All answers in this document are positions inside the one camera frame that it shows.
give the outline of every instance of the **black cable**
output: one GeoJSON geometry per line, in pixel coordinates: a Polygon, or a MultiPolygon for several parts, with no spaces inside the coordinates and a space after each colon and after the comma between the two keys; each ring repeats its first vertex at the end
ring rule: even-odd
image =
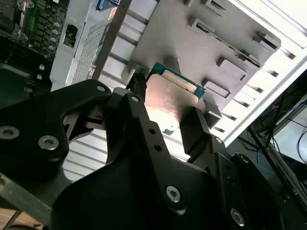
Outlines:
{"type": "Polygon", "coordinates": [[[14,213],[14,215],[12,215],[12,217],[10,218],[10,220],[7,222],[7,224],[4,226],[2,230],[8,229],[16,221],[16,219],[20,216],[20,214],[22,214],[22,211],[17,210],[14,213]]]}
{"type": "MultiPolygon", "coordinates": [[[[248,141],[250,142],[249,135],[248,135],[248,141]]],[[[252,150],[251,146],[249,146],[249,150],[252,150]]]]}
{"type": "Polygon", "coordinates": [[[298,139],[297,145],[296,145],[296,151],[297,154],[299,156],[299,158],[307,165],[307,162],[304,161],[304,159],[302,158],[301,152],[299,151],[299,144],[301,142],[302,137],[307,133],[307,130],[300,136],[300,138],[298,139]]]}
{"type": "Polygon", "coordinates": [[[287,93],[287,90],[285,90],[285,91],[283,92],[282,98],[281,98],[281,100],[280,100],[280,102],[279,102],[279,104],[278,104],[278,109],[277,109],[277,112],[276,112],[276,114],[275,114],[275,118],[274,118],[274,121],[273,121],[273,125],[272,125],[272,127],[271,127],[271,129],[270,129],[270,132],[269,132],[269,136],[268,136],[267,142],[265,143],[265,147],[268,147],[268,146],[269,146],[270,140],[271,140],[271,138],[272,138],[272,136],[273,136],[273,131],[274,131],[275,126],[276,126],[276,123],[277,123],[277,121],[278,121],[278,114],[279,114],[279,112],[280,112],[280,110],[281,110],[281,107],[282,107],[282,105],[283,105],[283,101],[284,101],[284,99],[285,99],[286,93],[287,93]]]}
{"type": "Polygon", "coordinates": [[[5,63],[7,63],[11,59],[11,57],[12,57],[14,51],[15,51],[15,48],[17,47],[17,45],[19,43],[19,40],[20,40],[20,38],[18,38],[17,41],[15,42],[13,48],[10,51],[10,54],[9,54],[8,58],[4,61],[5,63]]]}
{"type": "Polygon", "coordinates": [[[300,126],[302,126],[302,127],[304,127],[304,128],[307,128],[307,126],[304,126],[304,125],[302,125],[301,123],[298,123],[298,122],[296,122],[296,121],[294,121],[294,120],[291,120],[291,119],[289,119],[289,118],[285,118],[286,120],[289,120],[289,121],[292,121],[292,122],[294,122],[294,123],[297,123],[298,125],[300,125],[300,126]]]}
{"type": "Polygon", "coordinates": [[[276,143],[276,146],[277,146],[277,149],[278,149],[279,154],[282,155],[282,153],[280,152],[280,149],[279,149],[279,146],[278,146],[277,141],[275,140],[275,138],[272,138],[272,139],[273,139],[273,143],[274,143],[274,142],[276,143]]]}

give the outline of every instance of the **black metal bracket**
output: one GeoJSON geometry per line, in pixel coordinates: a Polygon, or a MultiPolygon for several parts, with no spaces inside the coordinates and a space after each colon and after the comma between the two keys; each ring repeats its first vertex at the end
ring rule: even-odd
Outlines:
{"type": "Polygon", "coordinates": [[[180,131],[185,152],[191,155],[189,162],[204,168],[216,181],[222,216],[233,229],[248,229],[236,166],[224,143],[210,134],[197,108],[192,108],[180,123],[180,131]]]}
{"type": "Polygon", "coordinates": [[[68,154],[64,118],[90,105],[103,106],[110,95],[102,83],[87,80],[2,109],[0,127],[8,138],[0,138],[1,171],[8,176],[27,172],[28,179],[55,175],[68,154]],[[41,147],[40,140],[50,150],[41,147]]]}
{"type": "Polygon", "coordinates": [[[125,94],[118,109],[109,116],[114,119],[118,113],[126,114],[125,121],[116,125],[113,123],[107,129],[108,143],[112,145],[109,148],[107,162],[111,163],[127,154],[141,157],[159,203],[172,213],[184,214],[186,198],[180,192],[180,182],[176,177],[175,168],[160,128],[156,122],[149,120],[143,99],[133,93],[125,94]],[[179,193],[174,194],[176,197],[174,200],[167,195],[170,186],[177,189],[174,192],[179,193]]]}

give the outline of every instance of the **metal panel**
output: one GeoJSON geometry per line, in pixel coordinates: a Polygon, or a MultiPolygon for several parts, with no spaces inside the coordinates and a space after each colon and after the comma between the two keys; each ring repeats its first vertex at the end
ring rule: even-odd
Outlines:
{"type": "Polygon", "coordinates": [[[108,57],[103,71],[121,79],[121,74],[123,73],[125,67],[126,65],[124,63],[117,61],[112,57],[108,57]]]}
{"type": "Polygon", "coordinates": [[[124,19],[124,23],[127,26],[135,29],[136,31],[140,32],[141,34],[144,32],[146,25],[141,23],[140,21],[136,20],[135,18],[131,17],[130,15],[126,15],[124,19]]]}
{"type": "Polygon", "coordinates": [[[131,55],[135,49],[135,46],[124,39],[117,37],[111,52],[125,60],[130,60],[131,55]]]}
{"type": "Polygon", "coordinates": [[[77,152],[85,157],[95,159],[101,163],[106,162],[106,151],[96,149],[92,146],[85,145],[84,142],[74,141],[70,144],[70,150],[77,152]]]}
{"type": "Polygon", "coordinates": [[[94,172],[94,170],[92,170],[92,169],[83,167],[79,164],[72,163],[68,160],[64,161],[63,168],[67,171],[70,171],[70,172],[73,172],[73,173],[78,173],[82,176],[87,176],[88,174],[94,172]]]}
{"type": "Polygon", "coordinates": [[[141,38],[141,35],[142,35],[140,32],[138,32],[137,30],[133,29],[132,27],[130,27],[126,24],[123,24],[121,26],[119,32],[122,35],[129,37],[130,39],[132,39],[135,42],[138,42],[139,39],[141,38]]]}
{"type": "Polygon", "coordinates": [[[227,13],[221,17],[200,1],[194,1],[191,7],[178,0],[160,1],[132,59],[152,68],[157,61],[166,64],[168,57],[179,58],[183,76],[196,84],[212,81],[231,93],[227,98],[212,92],[204,95],[204,100],[222,110],[258,71],[258,68],[251,68],[239,59],[238,54],[255,56],[261,60],[261,63],[253,60],[259,67],[265,63],[272,52],[253,42],[259,31],[274,38],[280,45],[280,40],[271,32],[231,3],[224,3],[227,13]],[[221,68],[219,60],[224,60],[221,68]]]}
{"type": "Polygon", "coordinates": [[[232,100],[223,110],[223,113],[235,118],[239,118],[245,115],[246,107],[240,103],[232,100]]]}
{"type": "Polygon", "coordinates": [[[149,20],[157,4],[158,2],[156,0],[146,0],[145,4],[144,0],[133,0],[130,5],[130,10],[149,20]]]}

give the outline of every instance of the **ventilation grille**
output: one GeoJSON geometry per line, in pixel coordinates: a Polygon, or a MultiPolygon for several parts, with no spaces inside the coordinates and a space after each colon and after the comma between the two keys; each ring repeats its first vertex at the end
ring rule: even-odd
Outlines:
{"type": "Polygon", "coordinates": [[[87,79],[88,72],[92,67],[92,61],[99,46],[102,34],[104,33],[107,20],[103,20],[90,28],[88,33],[78,67],[72,83],[78,83],[87,79]]]}

